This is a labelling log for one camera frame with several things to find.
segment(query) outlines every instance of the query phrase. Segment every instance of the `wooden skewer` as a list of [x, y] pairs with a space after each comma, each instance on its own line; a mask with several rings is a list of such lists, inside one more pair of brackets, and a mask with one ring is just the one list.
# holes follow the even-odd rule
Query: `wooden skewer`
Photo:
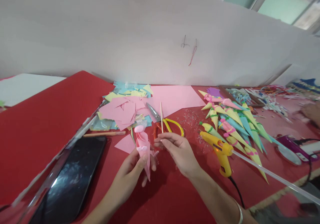
[[162, 133], [163, 133], [163, 121], [162, 121], [162, 103], [161, 103], [161, 101], [160, 101], [160, 115], [161, 115], [161, 131], [162, 131]]
[[101, 132], [101, 133], [91, 133], [91, 134], [85, 134], [83, 137], [98, 137], [98, 136], [120, 136], [125, 135], [126, 132]]

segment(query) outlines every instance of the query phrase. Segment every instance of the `white paper sheet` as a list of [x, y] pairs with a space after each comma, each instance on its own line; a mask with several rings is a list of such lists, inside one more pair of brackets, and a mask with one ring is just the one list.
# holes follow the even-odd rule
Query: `white paper sheet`
[[14, 106], [64, 79], [56, 76], [19, 74], [0, 81], [0, 100], [5, 102], [5, 106]]

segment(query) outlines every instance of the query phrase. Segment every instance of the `scissor blade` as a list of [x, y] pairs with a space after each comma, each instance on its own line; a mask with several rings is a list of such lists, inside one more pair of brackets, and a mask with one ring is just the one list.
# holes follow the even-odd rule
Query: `scissor blade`
[[151, 114], [153, 115], [153, 117], [156, 119], [156, 121], [160, 122], [161, 117], [159, 116], [158, 112], [156, 112], [156, 110], [151, 105], [149, 105], [149, 103], [147, 103], [147, 106], [148, 106]]

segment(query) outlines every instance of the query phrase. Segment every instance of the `clear plastic rod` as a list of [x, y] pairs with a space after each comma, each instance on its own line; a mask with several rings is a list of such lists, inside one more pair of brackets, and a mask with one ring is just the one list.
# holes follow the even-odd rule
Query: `clear plastic rod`
[[311, 195], [309, 192], [306, 192], [304, 190], [302, 190], [300, 187], [292, 184], [291, 182], [283, 179], [282, 177], [274, 174], [273, 172], [269, 171], [268, 169], [265, 169], [264, 167], [258, 165], [257, 163], [253, 162], [252, 160], [244, 157], [243, 155], [237, 153], [236, 151], [233, 151], [233, 153], [240, 157], [241, 159], [245, 160], [246, 162], [250, 163], [251, 165], [255, 166], [256, 168], [258, 168], [259, 170], [265, 172], [266, 174], [272, 176], [274, 179], [280, 181], [281, 183], [285, 184], [286, 186], [290, 187], [292, 190], [300, 193], [301, 195], [303, 195], [304, 197], [308, 198], [309, 200], [313, 201], [314, 203], [318, 204], [320, 206], [320, 199]]

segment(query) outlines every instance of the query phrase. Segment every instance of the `black phone screen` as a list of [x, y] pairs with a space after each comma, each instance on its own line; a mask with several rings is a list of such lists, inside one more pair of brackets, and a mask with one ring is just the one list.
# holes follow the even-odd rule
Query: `black phone screen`
[[106, 137], [81, 138], [72, 149], [29, 224], [72, 222], [81, 209]]

